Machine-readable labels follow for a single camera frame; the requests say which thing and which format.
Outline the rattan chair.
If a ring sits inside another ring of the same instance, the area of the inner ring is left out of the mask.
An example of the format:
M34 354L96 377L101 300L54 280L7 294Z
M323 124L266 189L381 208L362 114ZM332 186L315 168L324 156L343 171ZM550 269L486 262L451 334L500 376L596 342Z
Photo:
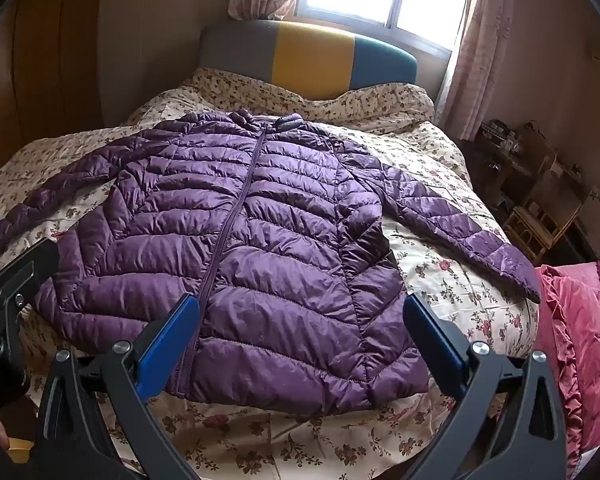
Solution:
M503 230L538 266L576 220L586 196L581 179L559 162L553 162L532 185L522 204L513 208Z

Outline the grey yellow teal headboard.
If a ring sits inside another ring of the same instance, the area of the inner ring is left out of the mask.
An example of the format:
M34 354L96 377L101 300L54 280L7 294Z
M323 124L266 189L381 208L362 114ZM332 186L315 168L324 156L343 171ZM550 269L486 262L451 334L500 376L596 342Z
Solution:
M199 65L330 100L378 84L414 84L417 61L392 44L341 29L282 21L206 27Z

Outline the pink curtain right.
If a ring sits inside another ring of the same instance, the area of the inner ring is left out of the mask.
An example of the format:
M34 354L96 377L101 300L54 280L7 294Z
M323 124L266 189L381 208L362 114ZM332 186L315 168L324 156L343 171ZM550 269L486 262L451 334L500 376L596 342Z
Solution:
M434 121L456 140L475 139L506 55L515 0L465 0L437 97Z

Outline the wooden wardrobe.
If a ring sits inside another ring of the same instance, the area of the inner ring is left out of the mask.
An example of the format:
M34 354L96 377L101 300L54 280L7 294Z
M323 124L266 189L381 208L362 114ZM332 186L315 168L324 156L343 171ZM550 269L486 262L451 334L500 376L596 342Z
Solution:
M0 168L43 138L96 129L100 0L5 0L0 6Z

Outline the cluttered wooden side table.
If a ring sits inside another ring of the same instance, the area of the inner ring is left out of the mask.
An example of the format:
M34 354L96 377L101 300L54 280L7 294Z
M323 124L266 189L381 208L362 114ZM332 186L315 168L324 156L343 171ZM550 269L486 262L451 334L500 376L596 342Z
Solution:
M498 119L480 125L474 140L460 141L471 183L490 209L512 209L556 159L538 124L512 129Z

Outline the purple quilted down jacket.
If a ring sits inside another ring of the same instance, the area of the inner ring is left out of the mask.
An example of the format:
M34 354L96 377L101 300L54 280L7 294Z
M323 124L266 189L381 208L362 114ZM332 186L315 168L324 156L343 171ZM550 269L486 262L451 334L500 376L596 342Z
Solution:
M114 140L0 222L0 255L81 188L106 200L59 237L38 313L85 352L135 337L185 294L202 320L169 393L302 416L424 392L385 218L531 300L529 260L362 145L299 115L193 113Z

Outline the pink ruffled quilt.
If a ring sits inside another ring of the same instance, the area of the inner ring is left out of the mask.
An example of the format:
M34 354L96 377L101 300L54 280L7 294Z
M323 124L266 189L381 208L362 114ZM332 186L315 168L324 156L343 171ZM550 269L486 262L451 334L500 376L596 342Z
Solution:
M600 447L600 261L540 266L539 328L564 410L567 477Z

